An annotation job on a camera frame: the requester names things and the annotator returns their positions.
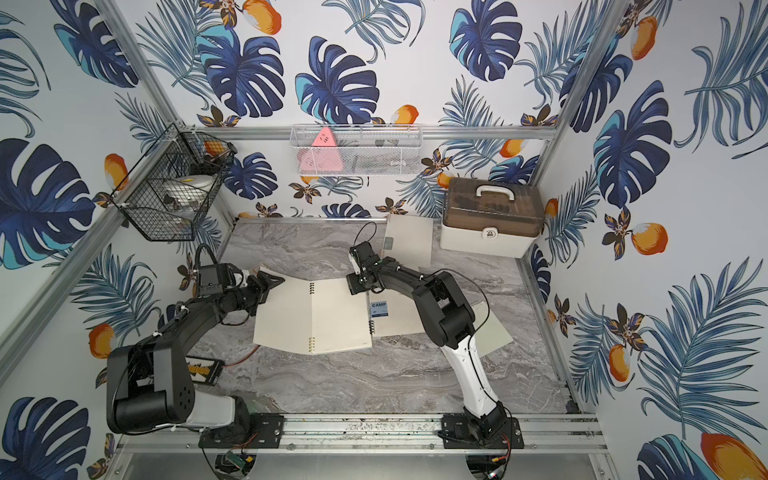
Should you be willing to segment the B5 spiral notebook blue label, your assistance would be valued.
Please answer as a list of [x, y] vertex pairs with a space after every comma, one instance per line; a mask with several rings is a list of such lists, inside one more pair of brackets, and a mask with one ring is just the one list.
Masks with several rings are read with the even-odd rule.
[[394, 290], [368, 293], [369, 331], [372, 337], [391, 337], [424, 332], [414, 301]]

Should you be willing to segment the large cream spiral notebook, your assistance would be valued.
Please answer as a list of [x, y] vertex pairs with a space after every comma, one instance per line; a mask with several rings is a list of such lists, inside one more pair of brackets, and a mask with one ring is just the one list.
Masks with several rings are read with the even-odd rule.
[[344, 278], [308, 281], [261, 268], [284, 282], [255, 315], [253, 342], [288, 353], [321, 355], [372, 346], [368, 300]]

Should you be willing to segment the torn cream page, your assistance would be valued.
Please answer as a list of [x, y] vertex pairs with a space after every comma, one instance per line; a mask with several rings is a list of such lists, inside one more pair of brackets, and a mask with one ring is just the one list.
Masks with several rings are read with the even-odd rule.
[[512, 336], [485, 302], [474, 304], [472, 309], [475, 314], [476, 347], [480, 357], [485, 357], [512, 342]]

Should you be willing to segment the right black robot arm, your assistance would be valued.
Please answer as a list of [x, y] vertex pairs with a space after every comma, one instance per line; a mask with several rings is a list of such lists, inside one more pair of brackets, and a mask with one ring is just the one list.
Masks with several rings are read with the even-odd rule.
[[349, 249], [354, 271], [350, 293], [395, 291], [414, 302], [424, 332], [442, 350], [457, 377], [471, 434], [489, 438], [506, 423], [507, 412], [482, 368], [475, 313], [450, 272], [425, 274], [392, 257], [380, 257], [369, 242]]

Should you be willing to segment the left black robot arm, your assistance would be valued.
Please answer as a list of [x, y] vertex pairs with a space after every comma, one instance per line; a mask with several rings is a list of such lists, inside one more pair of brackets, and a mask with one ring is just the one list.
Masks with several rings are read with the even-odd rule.
[[187, 355], [228, 314], [255, 315], [284, 282], [265, 272], [244, 273], [232, 264], [199, 267], [194, 298], [177, 305], [175, 316], [153, 334], [109, 355], [109, 429], [137, 436], [179, 426], [201, 430], [214, 443], [250, 438], [255, 428], [244, 400], [197, 392]]

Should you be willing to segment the cream notebook green label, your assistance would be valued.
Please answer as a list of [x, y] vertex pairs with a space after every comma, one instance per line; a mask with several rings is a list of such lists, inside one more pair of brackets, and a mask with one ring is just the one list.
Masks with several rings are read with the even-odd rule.
[[431, 265], [434, 222], [431, 218], [389, 215], [386, 223], [383, 257], [392, 257], [411, 269]]

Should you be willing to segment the orange black small tool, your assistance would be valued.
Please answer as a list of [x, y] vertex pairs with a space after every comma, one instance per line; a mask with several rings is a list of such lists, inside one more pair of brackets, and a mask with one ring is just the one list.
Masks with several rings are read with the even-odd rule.
[[220, 359], [187, 356], [185, 358], [193, 383], [214, 386], [217, 384], [225, 366]]

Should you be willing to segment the pink triangle ruler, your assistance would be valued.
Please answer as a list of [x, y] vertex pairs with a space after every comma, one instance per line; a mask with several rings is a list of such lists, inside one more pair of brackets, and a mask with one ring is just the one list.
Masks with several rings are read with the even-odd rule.
[[322, 127], [309, 147], [300, 148], [297, 155], [299, 172], [328, 175], [344, 170], [336, 139], [330, 127]]

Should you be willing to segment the white storage box brown lid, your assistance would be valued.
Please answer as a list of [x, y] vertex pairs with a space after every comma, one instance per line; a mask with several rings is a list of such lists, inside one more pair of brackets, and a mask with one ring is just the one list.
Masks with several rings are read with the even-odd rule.
[[455, 178], [441, 219], [445, 250], [520, 258], [543, 231], [544, 206], [534, 186]]

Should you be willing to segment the clear wall shelf basket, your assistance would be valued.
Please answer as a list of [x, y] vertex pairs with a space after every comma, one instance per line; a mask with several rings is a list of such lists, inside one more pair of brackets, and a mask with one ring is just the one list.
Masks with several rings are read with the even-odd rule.
[[[328, 175], [300, 173], [298, 151], [309, 147], [322, 127], [331, 128], [344, 170]], [[290, 145], [302, 176], [399, 176], [420, 171], [423, 132], [419, 125], [300, 124], [291, 129]]]

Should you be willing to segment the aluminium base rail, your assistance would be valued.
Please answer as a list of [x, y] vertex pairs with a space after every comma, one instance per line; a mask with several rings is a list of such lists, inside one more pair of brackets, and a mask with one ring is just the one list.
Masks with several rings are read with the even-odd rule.
[[208, 453], [267, 454], [606, 454], [607, 442], [594, 415], [521, 414], [502, 437], [481, 445], [469, 439], [457, 414], [264, 415], [258, 434], [244, 446], [222, 443]]

